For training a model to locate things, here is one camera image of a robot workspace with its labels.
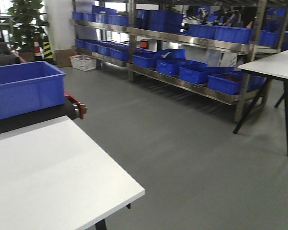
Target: cardboard box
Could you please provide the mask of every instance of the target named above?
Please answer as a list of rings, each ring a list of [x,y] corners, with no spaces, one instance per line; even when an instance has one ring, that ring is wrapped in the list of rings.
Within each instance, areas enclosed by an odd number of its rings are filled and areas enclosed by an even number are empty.
[[[77,52],[72,49],[56,50],[55,57],[57,61],[57,67],[69,67],[72,66],[70,56],[76,55]]]

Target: red object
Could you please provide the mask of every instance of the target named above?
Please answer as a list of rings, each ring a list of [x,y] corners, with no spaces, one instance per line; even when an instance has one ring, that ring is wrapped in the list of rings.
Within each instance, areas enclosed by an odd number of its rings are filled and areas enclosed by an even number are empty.
[[[230,81],[241,81],[241,80],[236,79],[236,78],[233,78],[233,77],[231,77],[231,76],[227,77],[226,79],[227,79],[227,80],[230,80]]]
[[[78,106],[79,109],[79,117],[80,119],[84,118],[84,114],[87,113],[87,107],[81,103],[80,101],[78,101],[76,99],[76,97],[74,97],[73,95],[69,94],[68,92],[64,91],[64,96],[73,104],[76,104]]]
[[[39,46],[39,41],[37,38],[34,39],[34,60],[42,61],[41,48]]]

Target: conveyor belt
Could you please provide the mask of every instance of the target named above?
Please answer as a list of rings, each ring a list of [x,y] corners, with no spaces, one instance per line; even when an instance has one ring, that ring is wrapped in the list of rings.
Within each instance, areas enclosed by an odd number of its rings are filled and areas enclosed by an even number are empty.
[[[65,115],[67,115],[72,120],[77,118],[75,108],[68,99],[66,99],[65,103],[62,105],[0,120],[0,133],[37,124],[46,120],[54,119]]]

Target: white wall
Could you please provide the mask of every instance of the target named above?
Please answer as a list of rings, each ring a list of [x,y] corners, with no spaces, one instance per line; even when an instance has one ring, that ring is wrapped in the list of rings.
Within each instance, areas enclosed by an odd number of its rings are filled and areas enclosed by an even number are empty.
[[[44,3],[50,23],[47,31],[52,50],[70,49],[75,44],[74,26],[68,21],[72,18],[72,1],[44,0]]]

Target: metal shelving rack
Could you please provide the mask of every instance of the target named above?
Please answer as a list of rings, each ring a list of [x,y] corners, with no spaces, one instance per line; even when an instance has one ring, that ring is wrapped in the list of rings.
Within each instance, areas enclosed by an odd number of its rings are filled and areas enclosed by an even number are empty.
[[[228,95],[225,93],[221,93],[218,91],[214,91],[208,89],[206,85],[196,85],[192,84],[183,80],[178,79],[177,77],[170,77],[164,74],[157,73],[152,69],[145,69],[139,66],[132,64],[132,54],[134,53],[134,49],[136,46],[136,37],[148,37],[152,39],[156,39],[159,41],[166,41],[166,42],[174,42],[179,44],[184,44],[188,46],[196,46],[202,47],[207,49],[219,50],[222,52],[233,52],[241,55],[247,55],[248,61],[253,61],[255,56],[259,53],[264,54],[274,54],[278,53],[281,50],[281,44],[284,41],[284,33],[285,28],[288,23],[288,0],[220,0],[220,1],[213,1],[213,0],[100,0],[102,2],[124,2],[128,3],[128,13],[129,13],[129,27],[125,26],[115,26],[110,24],[102,24],[102,23],[92,23],[92,22],[85,22],[85,21],[74,21],[75,24],[81,26],[91,26],[101,30],[110,30],[116,32],[123,32],[129,33],[129,53],[130,53],[130,61],[128,63],[121,63],[119,66],[127,66],[129,70],[129,80],[135,80],[135,73],[145,75],[147,77],[177,86],[179,88],[206,96],[208,98],[212,98],[216,101],[233,105],[236,104],[236,112],[234,120],[235,122],[239,121],[243,114],[243,108],[246,101],[253,99],[256,91],[247,92],[248,82],[250,75],[245,74],[243,83],[242,83],[242,90],[239,95]],[[164,33],[158,31],[150,31],[150,30],[143,30],[135,28],[135,13],[136,13],[136,4],[158,4],[160,9],[163,9],[165,4],[169,5],[210,5],[210,6],[255,6],[257,7],[257,14],[256,20],[254,22],[254,29],[255,29],[255,38],[251,44],[239,44],[239,43],[231,43],[231,42],[223,42],[217,41],[213,39],[205,39],[205,38],[198,38],[192,37],[189,35],[180,35],[180,34],[171,34],[171,33]],[[283,26],[281,33],[279,34],[279,40],[276,47],[270,46],[258,46],[257,42],[260,37],[260,29],[265,13],[265,9],[267,6],[279,6],[285,7],[286,12],[285,15],[281,17],[283,20]],[[110,62],[112,64],[118,65],[116,60],[110,60],[109,57],[98,57],[96,53],[94,53],[95,57],[100,60],[104,60]],[[258,108],[263,108],[266,104],[268,91],[262,97],[261,104]]]

